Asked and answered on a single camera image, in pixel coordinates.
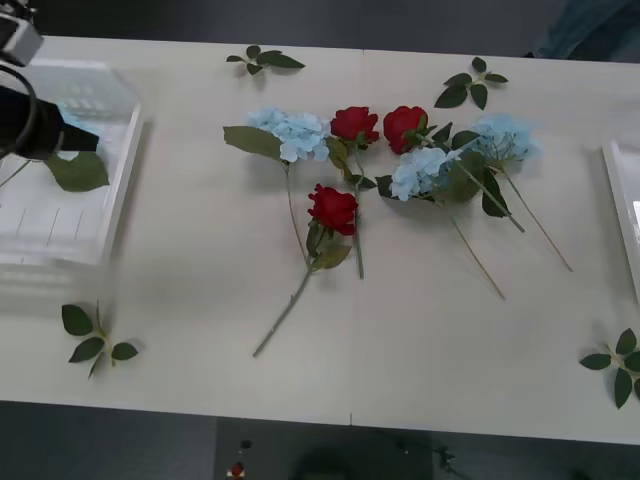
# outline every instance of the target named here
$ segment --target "hydrangea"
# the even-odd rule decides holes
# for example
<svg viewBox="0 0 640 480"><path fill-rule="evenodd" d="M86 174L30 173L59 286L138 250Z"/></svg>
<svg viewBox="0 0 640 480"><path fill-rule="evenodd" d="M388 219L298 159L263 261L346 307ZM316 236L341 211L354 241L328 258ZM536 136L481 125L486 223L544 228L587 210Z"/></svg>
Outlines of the hydrangea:
<svg viewBox="0 0 640 480"><path fill-rule="evenodd" d="M270 132L282 141L280 158L295 162L298 158L306 160L310 153L318 161L329 156L325 139L331 127L329 120L311 113L289 115L275 107L267 107L258 112L249 113L250 127Z"/></svg>
<svg viewBox="0 0 640 480"><path fill-rule="evenodd" d="M485 115L469 130L480 135L471 148L498 162L524 160L540 150L531 138L531 127L506 113Z"/></svg>
<svg viewBox="0 0 640 480"><path fill-rule="evenodd" d="M462 150L445 153L440 148L419 148L400 157L402 164L391 176L391 194L406 202L410 197L446 188L453 161Z"/></svg>

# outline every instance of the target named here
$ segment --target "stem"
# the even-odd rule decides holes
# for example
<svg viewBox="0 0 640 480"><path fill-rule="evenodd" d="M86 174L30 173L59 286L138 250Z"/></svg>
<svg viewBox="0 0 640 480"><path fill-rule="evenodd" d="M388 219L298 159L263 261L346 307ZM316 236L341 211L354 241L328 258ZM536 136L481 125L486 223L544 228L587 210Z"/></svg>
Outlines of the stem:
<svg viewBox="0 0 640 480"><path fill-rule="evenodd" d="M273 327L271 327L271 330L269 330L269 333L267 333L267 336L264 337L264 340L260 342L260 345L258 346L256 351L253 352L253 358L256 358L258 355L260 355L260 352L264 350L264 347L267 346L267 343L269 343L269 340L271 340L271 337L273 337L273 334L276 333L276 330L278 329L278 327L282 324L282 322L287 317L291 309L295 306L296 302L300 298L300 295L302 295L302 292L304 291L304 288L307 286L307 282L309 281L309 278L311 278L311 273L313 271L311 264L307 264L307 265L308 265L307 273L302 279L302 283L298 287L298 290L296 291L295 294L291 296L291 300L289 301L289 305L287 305L287 308L284 309L284 312L282 312L282 314L278 317L278 319L276 320L276 323L273 324Z"/></svg>
<svg viewBox="0 0 640 480"><path fill-rule="evenodd" d="M300 238L300 232L298 232L298 225L296 224L296 218L293 215L293 205L291 204L291 182L289 180L289 167L284 167L284 173L287 177L287 197L289 199L289 213L291 214L291 222L293 223L293 229L296 232L296 238L298 239L298 245L300 246L300 252L302 253L302 258L304 259L304 263L307 263L307 256L304 253L304 247L302 246L302 240Z"/></svg>
<svg viewBox="0 0 640 480"><path fill-rule="evenodd" d="M360 226L358 225L358 216L360 213L360 183L362 183L362 180L364 180L364 168L362 168L362 165L360 164L360 159L358 158L358 146L356 145L354 147L354 156L356 159L356 165L358 165L358 168L360 169L360 179L358 180L358 182L356 183L355 189L356 189L356 203L358 204L358 208L356 210L356 215L355 215L355 219L353 221L353 226L355 227L355 234L353 237L353 241L356 245L356 255L358 258L358 272L360 273L360 280L364 280L364 265L362 263L362 248L360 248Z"/></svg>
<svg viewBox="0 0 640 480"><path fill-rule="evenodd" d="M524 208L527 209L527 212L529 212L529 215L531 215L531 218L533 218L533 220L536 222L536 224L540 227L540 230L542 230L542 233L544 233L544 236L547 237L547 240L549 240L549 243L551 244L553 249L556 251L558 256L562 259L562 263L564 263L564 265L569 269L570 272L573 272L573 269L569 266L569 263L562 256L562 254L560 253L560 250L558 250L558 247L556 247L556 244L553 243L553 240L551 240L551 237L549 236L547 231L544 229L544 227L540 224L540 222L538 221L536 216L533 214L533 212L531 211L531 209L529 208L527 203L524 201L524 198L522 198L522 195L520 195L520 191L514 185L513 181L511 180L511 177L509 177L509 175L507 174L507 172L505 170L502 170L502 173L504 173L504 176L507 177L507 181L509 182L509 185L511 185L511 188L513 188L513 190L516 192L516 195L518 195L518 198L522 202L522 205L524 205Z"/></svg>
<svg viewBox="0 0 640 480"><path fill-rule="evenodd" d="M460 238L462 238L462 241L464 242L464 244L467 246L467 248L469 249L469 252L471 252L471 255L473 256L474 260L476 261L476 263L480 266L480 268L482 269L482 271L484 272L484 274L487 276L487 278L489 279L489 281L491 282L491 285L493 285L493 288L496 289L496 292L498 292L498 295L500 295L500 297L503 300L506 300L507 298L504 296L504 294L502 293L502 290L500 290L500 288L498 287L498 285L496 284L496 282L493 281L493 278L491 278L491 275L489 275L489 272L487 272L487 269L484 268L484 266L482 265L482 262L480 262L480 260L478 259L478 257L476 256L476 254L473 252L473 249L471 248L471 245L469 245L469 242L467 242L467 239L464 238L464 235L462 234L462 231L460 230L460 227L458 227L458 224L456 223L455 218L451 217L451 223L453 223L453 226L455 227L456 231L458 232L458 235L460 235Z"/></svg>
<svg viewBox="0 0 640 480"><path fill-rule="evenodd" d="M26 167L30 163L31 163L31 160L27 160L22 165L20 165L20 168L18 168L15 172L13 172L9 176L9 178L7 178L4 182L0 183L0 188L4 187L9 182L9 180L11 180L13 177L15 177L17 174L19 174L22 170L24 170L24 167Z"/></svg>
<svg viewBox="0 0 640 480"><path fill-rule="evenodd" d="M462 171L467 174L469 179L473 183L475 183L478 187L480 187L480 189L485 193L485 195L487 197L489 197L489 200L491 200L493 203L495 203L496 207L498 207L500 209L500 211L504 214L504 216L505 217L509 217L509 220L511 220L511 223L513 223L516 227L518 227L518 230L520 230L522 233L524 233L524 228L522 228L522 225L520 225L518 223L518 221L515 218L513 218L513 215L511 215L509 213L509 211L506 208L504 208L502 206L502 204L500 202L498 202L498 200L496 200L496 197L494 197L491 194L491 192L489 190L487 190L487 188L482 183L480 183L480 181L476 177L474 177L471 174L471 172L469 170L467 170L460 162L455 162L455 165L458 165L462 169Z"/></svg>

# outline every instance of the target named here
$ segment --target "artificial flower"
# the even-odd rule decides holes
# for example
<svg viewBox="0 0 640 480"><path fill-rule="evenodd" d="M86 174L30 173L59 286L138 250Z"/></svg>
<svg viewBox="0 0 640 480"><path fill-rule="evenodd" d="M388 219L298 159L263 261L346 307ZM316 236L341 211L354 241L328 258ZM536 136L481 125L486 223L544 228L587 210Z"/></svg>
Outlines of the artificial flower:
<svg viewBox="0 0 640 480"><path fill-rule="evenodd" d="M329 136L329 120L311 113L289 115L275 107L249 113L248 125L270 132L282 141L280 158L293 163L306 160L309 154L318 161L329 156L325 139Z"/></svg>
<svg viewBox="0 0 640 480"><path fill-rule="evenodd" d="M540 150L529 125L506 113L485 115L469 130L480 135L471 148L498 163L524 160Z"/></svg>
<svg viewBox="0 0 640 480"><path fill-rule="evenodd" d="M391 176L391 193L406 202L418 194L430 193L434 187L446 188L452 162L462 150L446 153L440 148L420 148L400 157L402 164Z"/></svg>
<svg viewBox="0 0 640 480"><path fill-rule="evenodd" d="M342 235L353 235L353 220L358 208L356 199L350 193L339 193L334 188L316 185L316 193L309 198L315 203L309 214L325 227L332 228Z"/></svg>
<svg viewBox="0 0 640 480"><path fill-rule="evenodd" d="M336 118L331 120L331 134L342 140L355 142L362 132L365 142L372 143L380 138L380 134L373 131L377 122L378 115L370 115L369 107L349 107L336 112Z"/></svg>
<svg viewBox="0 0 640 480"><path fill-rule="evenodd" d="M409 145L408 140L405 138L405 133L416 130L423 116L427 121L429 120L427 112L422 108L402 106L384 117L384 136L389 141L389 146L393 153L397 155L404 153L405 147Z"/></svg>

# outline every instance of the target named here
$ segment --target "dark background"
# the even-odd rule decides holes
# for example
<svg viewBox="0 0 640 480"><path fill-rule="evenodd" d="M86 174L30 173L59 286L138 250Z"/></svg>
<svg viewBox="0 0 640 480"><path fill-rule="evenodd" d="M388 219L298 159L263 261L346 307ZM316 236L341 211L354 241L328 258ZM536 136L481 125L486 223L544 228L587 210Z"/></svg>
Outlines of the dark background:
<svg viewBox="0 0 640 480"><path fill-rule="evenodd" d="M522 56L565 0L31 0L49 35Z"/></svg>

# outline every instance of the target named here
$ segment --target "loose leaf sprig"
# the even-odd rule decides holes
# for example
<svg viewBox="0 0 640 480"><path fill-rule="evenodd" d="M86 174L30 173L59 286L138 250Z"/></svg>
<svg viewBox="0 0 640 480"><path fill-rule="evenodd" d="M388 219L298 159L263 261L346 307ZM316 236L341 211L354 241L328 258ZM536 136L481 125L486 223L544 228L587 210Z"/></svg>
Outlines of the loose leaf sprig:
<svg viewBox="0 0 640 480"><path fill-rule="evenodd" d="M302 69L305 67L304 64L284 55L280 50L268 50L263 52L258 45L251 45L248 47L246 54L246 59L239 57L238 55L229 55L227 57L227 62L244 62L247 66L247 71L251 75L255 75L268 67L290 69Z"/></svg>
<svg viewBox="0 0 640 480"><path fill-rule="evenodd" d="M96 303L95 324L89 315L77 305L62 306L62 323L69 335L75 337L91 335L76 347L69 359L69 363L79 363L95 358L91 370L89 370L89 378L91 378L96 367L104 358L105 353L111 357L112 366L116 365L116 360L130 360L138 355L138 350L130 343L122 342L112 346L109 335L100 323L100 306L98 303Z"/></svg>
<svg viewBox="0 0 640 480"><path fill-rule="evenodd" d="M480 110L484 110L487 106L489 91L485 83L501 84L507 83L504 76L493 72L487 72L487 63L480 57L476 57L471 62L473 69L478 73L478 77L473 80L468 73L459 73L444 82L447 86L444 92L436 100L436 108L455 108L459 107L467 99L467 95L471 94L473 102Z"/></svg>
<svg viewBox="0 0 640 480"><path fill-rule="evenodd" d="M628 328L620 335L615 353L605 345L605 353L593 353L580 360L580 364L589 370L604 370L612 364L618 369L613 393L619 409L627 402L633 389L640 398L640 351L636 351L637 346L636 336Z"/></svg>

